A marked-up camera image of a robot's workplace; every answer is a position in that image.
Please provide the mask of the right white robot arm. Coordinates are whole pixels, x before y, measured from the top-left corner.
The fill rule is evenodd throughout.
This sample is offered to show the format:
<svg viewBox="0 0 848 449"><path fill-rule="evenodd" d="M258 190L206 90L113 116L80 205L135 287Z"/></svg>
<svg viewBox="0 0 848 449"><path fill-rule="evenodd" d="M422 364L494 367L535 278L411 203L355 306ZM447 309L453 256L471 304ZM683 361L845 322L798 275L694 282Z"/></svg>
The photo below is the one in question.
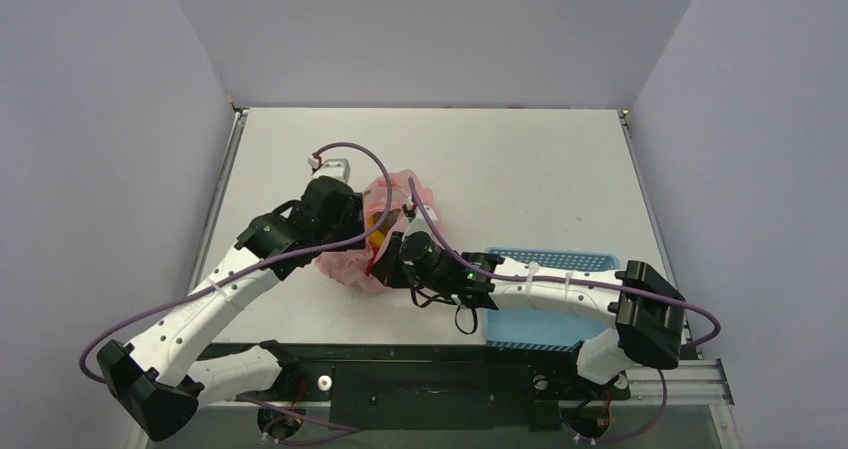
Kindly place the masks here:
<svg viewBox="0 0 848 449"><path fill-rule="evenodd" d="M569 348L566 387L588 396L635 365L677 368L684 297L651 265L580 272L538 266L494 253L458 254L433 236L395 232L370 273L392 289L429 289L469 309L532 309L605 324L600 334Z"/></svg>

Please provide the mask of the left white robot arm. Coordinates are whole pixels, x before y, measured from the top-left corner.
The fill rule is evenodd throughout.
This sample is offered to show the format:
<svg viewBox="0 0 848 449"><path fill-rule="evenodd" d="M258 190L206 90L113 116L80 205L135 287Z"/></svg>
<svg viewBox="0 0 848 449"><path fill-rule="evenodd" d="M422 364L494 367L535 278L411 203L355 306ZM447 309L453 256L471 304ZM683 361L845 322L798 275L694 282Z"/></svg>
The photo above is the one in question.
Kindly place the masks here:
<svg viewBox="0 0 848 449"><path fill-rule="evenodd" d="M204 282L125 343L96 353L104 383L148 438L178 433L201 408L244 392L291 396L298 371L275 341L206 361L201 353L254 300L323 252L361 248L363 196L316 176L300 198L252 219Z"/></svg>

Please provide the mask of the pink plastic bag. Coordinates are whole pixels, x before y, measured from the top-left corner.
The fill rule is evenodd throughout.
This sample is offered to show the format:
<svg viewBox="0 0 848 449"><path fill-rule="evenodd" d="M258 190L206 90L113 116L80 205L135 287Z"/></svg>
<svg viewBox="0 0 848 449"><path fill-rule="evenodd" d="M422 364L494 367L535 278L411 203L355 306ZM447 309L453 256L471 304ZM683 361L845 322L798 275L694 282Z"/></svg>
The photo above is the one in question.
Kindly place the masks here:
<svg viewBox="0 0 848 449"><path fill-rule="evenodd" d="M344 252L324 252L314 260L317 269L337 283L360 292L378 294L388 290L379 282L371 270L377 259L388 248L388 239L393 232L405 232L409 226L402 207L411 204L412 191L409 179L412 178L419 198L427 207L439 230L443 229L440 211L436 204L433 190L422 184L417 174L411 169L405 169L390 174L391 186L382 177L375 179L363 191L365 228L370 230L382 217L388 196L392 202L389 214L375 232L366 239L364 249L353 249Z"/></svg>

